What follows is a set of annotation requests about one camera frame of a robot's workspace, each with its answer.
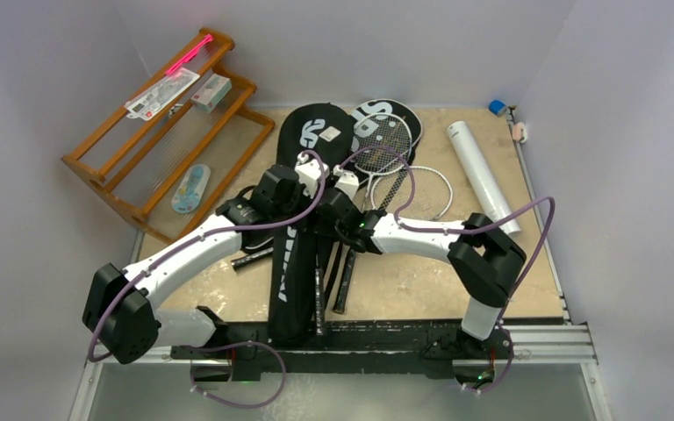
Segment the black racket bag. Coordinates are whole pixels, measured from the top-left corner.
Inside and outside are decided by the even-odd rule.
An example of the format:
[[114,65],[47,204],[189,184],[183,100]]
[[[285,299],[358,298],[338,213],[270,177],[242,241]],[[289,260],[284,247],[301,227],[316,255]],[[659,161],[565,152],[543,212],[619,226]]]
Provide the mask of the black racket bag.
[[415,161],[417,146],[423,136],[423,124],[419,116],[404,103],[390,98],[371,99],[360,103],[349,112],[349,115],[355,123],[358,123],[368,115],[375,113],[396,115],[407,123],[409,132],[412,135],[412,151],[407,161],[412,165]]
[[[316,151],[329,167],[342,163],[350,155],[354,123],[331,103],[295,109],[280,129],[276,163],[293,168],[304,150]],[[317,265],[328,261],[333,241],[290,225],[275,230],[273,246],[267,332],[276,344],[296,344],[312,322]]]

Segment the white shuttlecock tube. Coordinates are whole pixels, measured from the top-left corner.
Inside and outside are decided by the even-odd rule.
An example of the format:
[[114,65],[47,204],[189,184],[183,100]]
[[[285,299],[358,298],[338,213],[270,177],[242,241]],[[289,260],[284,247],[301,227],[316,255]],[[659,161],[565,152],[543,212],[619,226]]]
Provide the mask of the white shuttlecock tube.
[[511,208],[468,125],[459,120],[446,132],[484,213],[495,222],[510,216]]

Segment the black badminton racket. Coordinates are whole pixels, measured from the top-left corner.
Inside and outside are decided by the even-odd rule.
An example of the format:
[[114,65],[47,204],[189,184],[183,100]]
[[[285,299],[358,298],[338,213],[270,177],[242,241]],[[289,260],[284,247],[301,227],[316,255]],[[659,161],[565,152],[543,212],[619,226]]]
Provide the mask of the black badminton racket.
[[329,254],[325,252],[323,247],[317,240],[315,247],[315,297],[314,297],[314,323],[315,335],[317,337],[324,337],[326,335],[325,328],[325,285],[326,285],[326,269],[328,267]]

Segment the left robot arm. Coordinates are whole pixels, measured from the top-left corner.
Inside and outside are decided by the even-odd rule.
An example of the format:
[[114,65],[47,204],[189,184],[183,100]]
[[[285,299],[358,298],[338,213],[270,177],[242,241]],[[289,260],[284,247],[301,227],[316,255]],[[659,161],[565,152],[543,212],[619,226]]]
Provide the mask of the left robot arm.
[[91,362],[136,361],[157,346],[193,346],[206,359],[226,350],[226,335],[205,310],[166,312],[161,305],[214,263],[266,234],[315,213],[332,169],[318,159],[275,165],[255,186],[220,205],[198,228],[151,257],[124,268],[112,263],[93,274],[82,322],[90,330]]

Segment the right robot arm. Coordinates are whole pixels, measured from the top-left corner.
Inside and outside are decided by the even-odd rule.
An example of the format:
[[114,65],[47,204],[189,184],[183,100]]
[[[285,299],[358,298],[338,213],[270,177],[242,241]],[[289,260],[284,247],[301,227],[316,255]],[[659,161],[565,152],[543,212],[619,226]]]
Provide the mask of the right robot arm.
[[477,357],[491,347],[491,333],[513,294],[527,255],[487,216],[463,221],[395,218],[384,210],[362,212],[347,194],[330,188],[315,208],[317,233],[358,253],[410,254],[448,263],[470,295],[457,334],[460,350]]

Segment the blue toothbrush blister pack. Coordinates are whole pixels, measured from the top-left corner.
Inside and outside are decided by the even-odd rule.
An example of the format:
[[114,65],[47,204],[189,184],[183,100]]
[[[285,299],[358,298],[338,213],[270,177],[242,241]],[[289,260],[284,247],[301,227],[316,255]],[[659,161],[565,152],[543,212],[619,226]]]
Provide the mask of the blue toothbrush blister pack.
[[205,164],[191,166],[171,199],[172,209],[179,214],[194,211],[201,203],[211,170]]

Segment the black racket under bag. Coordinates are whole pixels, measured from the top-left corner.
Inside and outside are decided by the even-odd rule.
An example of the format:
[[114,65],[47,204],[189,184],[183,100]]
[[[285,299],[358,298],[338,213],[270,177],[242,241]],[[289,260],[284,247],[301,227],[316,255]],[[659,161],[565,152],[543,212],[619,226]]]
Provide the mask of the black racket under bag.
[[368,176],[367,187],[378,176],[399,171],[412,152],[412,132],[405,117],[379,112],[359,121],[355,129],[359,152],[350,160],[355,169]]

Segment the small teal white box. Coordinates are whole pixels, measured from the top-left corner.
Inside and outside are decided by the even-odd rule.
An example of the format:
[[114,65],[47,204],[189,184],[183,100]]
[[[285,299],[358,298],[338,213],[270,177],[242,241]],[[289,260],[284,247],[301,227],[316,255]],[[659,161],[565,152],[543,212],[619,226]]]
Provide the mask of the small teal white box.
[[190,101],[198,109],[210,113],[219,105],[231,88],[230,78],[213,73],[192,95]]

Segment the wooden tiered shelf rack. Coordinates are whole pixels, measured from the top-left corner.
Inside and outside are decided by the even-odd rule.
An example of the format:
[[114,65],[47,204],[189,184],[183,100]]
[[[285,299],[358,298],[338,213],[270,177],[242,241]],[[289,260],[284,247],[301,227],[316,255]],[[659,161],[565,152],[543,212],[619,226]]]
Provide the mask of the wooden tiered shelf rack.
[[[183,65],[200,78],[159,114],[144,121],[127,118],[125,103],[158,82],[205,34],[214,40]],[[225,56],[235,47],[223,32],[203,27],[140,89],[121,104],[62,162],[128,224],[164,243],[194,228],[223,199],[240,171],[276,127],[275,121],[249,108],[254,82],[228,69]],[[190,101],[213,74],[231,79],[232,88],[213,112]],[[205,164],[210,179],[199,206],[188,214],[172,209],[171,199],[187,170]]]

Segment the pink pen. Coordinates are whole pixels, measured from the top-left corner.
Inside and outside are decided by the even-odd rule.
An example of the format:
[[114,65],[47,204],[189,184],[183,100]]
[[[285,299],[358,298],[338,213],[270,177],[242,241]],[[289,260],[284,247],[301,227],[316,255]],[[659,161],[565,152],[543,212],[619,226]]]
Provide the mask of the pink pen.
[[173,74],[175,74],[180,68],[183,67],[184,64],[193,60],[197,56],[199,51],[213,40],[214,38],[212,35],[205,34],[205,36],[201,40],[199,40],[195,46],[189,48],[188,51],[185,52],[172,66],[167,68],[167,70],[165,71],[165,75],[172,76]]

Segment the white packaged card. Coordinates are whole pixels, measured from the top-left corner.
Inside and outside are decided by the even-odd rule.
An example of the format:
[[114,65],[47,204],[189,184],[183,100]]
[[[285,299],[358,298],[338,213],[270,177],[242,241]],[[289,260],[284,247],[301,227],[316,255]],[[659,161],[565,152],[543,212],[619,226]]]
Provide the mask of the white packaged card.
[[200,75],[187,68],[179,68],[172,75],[163,76],[158,82],[125,103],[126,117],[149,121],[170,103],[173,103],[186,89],[192,86]]

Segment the blue small object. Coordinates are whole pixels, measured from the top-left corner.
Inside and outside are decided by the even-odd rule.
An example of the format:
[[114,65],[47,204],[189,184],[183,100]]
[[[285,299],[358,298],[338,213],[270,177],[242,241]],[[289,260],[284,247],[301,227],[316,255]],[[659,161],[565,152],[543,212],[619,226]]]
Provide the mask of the blue small object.
[[493,115],[500,117],[507,113],[508,105],[500,100],[493,100],[488,104],[487,109]]

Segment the pink white small object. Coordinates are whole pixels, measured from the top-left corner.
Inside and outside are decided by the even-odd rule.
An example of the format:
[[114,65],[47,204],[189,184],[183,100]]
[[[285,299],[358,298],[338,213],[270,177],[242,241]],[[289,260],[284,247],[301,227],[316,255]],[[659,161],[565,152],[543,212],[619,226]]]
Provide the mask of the pink white small object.
[[512,139],[518,143],[525,143],[527,141],[527,127],[523,122],[513,124]]

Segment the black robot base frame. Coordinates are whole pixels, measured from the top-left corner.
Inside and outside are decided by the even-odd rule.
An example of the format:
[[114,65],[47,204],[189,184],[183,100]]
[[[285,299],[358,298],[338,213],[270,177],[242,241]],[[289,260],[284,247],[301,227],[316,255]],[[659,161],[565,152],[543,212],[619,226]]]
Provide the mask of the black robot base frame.
[[296,344],[276,344],[263,322],[228,322],[210,343],[157,346],[134,362],[182,363],[193,367],[233,364],[237,382],[263,374],[410,374],[473,382],[506,363],[580,364],[596,360],[584,325],[529,321],[496,329],[485,340],[464,333],[458,319],[328,321],[326,335],[308,330]]

